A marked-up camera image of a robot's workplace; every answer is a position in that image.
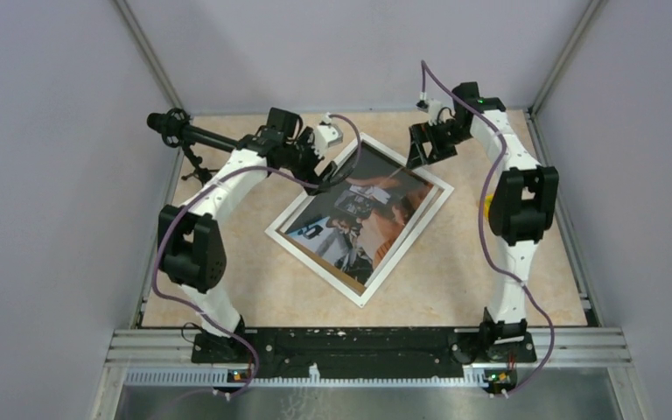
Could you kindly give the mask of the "white wooden picture frame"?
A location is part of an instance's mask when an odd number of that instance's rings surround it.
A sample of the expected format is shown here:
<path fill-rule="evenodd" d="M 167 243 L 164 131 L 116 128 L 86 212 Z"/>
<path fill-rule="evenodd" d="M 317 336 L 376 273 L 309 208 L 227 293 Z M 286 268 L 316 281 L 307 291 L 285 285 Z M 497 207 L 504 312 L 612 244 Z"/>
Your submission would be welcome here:
<path fill-rule="evenodd" d="M 361 134 L 337 157 L 353 172 L 328 192 L 301 193 L 267 235 L 355 305 L 363 307 L 454 189 Z"/>

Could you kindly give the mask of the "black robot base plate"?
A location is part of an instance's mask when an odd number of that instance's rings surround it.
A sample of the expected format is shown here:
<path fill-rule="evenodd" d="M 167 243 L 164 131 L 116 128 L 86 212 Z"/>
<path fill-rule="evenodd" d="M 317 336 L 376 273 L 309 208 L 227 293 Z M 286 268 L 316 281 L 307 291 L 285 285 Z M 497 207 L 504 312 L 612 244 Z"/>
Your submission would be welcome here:
<path fill-rule="evenodd" d="M 240 366 L 257 379 L 303 378 L 316 368 L 323 379 L 459 378 L 473 363 L 508 368 L 534 363 L 532 339 L 488 345 L 476 328 L 248 328 L 242 339 L 201 332 L 195 364 Z"/>

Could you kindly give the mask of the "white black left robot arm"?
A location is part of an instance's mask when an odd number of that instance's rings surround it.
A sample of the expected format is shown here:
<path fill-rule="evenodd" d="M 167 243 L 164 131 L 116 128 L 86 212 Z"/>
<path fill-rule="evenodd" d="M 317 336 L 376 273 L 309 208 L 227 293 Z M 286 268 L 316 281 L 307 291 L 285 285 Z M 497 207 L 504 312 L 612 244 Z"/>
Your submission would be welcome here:
<path fill-rule="evenodd" d="M 151 113 L 146 123 L 165 145 L 183 151 L 202 184 L 183 204 L 159 213 L 157 268 L 188 296 L 185 304 L 199 314 L 213 351 L 224 361 L 236 361 L 246 340 L 239 333 L 242 315 L 220 285 L 228 262 L 221 224 L 271 174 L 299 183 L 308 193 L 330 188 L 337 165 L 317 168 L 343 133 L 331 114 L 308 127 L 300 115 L 280 108 L 271 108 L 265 124 L 239 140 L 193 125 L 181 108 Z"/>

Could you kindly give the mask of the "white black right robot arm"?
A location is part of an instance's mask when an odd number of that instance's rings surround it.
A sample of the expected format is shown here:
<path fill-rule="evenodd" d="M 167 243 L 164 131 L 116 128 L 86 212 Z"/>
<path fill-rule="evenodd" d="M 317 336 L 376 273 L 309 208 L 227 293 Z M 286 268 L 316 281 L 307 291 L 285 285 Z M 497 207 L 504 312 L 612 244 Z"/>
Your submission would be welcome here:
<path fill-rule="evenodd" d="M 417 108 L 427 122 L 409 127 L 407 167 L 416 169 L 452 158 L 458 144 L 478 141 L 492 164 L 482 186 L 479 228 L 496 238 L 500 260 L 490 266 L 497 275 L 491 302 L 479 327 L 478 348 L 490 361 L 500 361 L 527 332 L 525 302 L 529 272 L 539 242 L 552 226 L 559 174 L 542 165 L 522 144 L 497 97 L 480 96 L 477 83 L 451 91 L 453 114 L 425 92 Z"/>

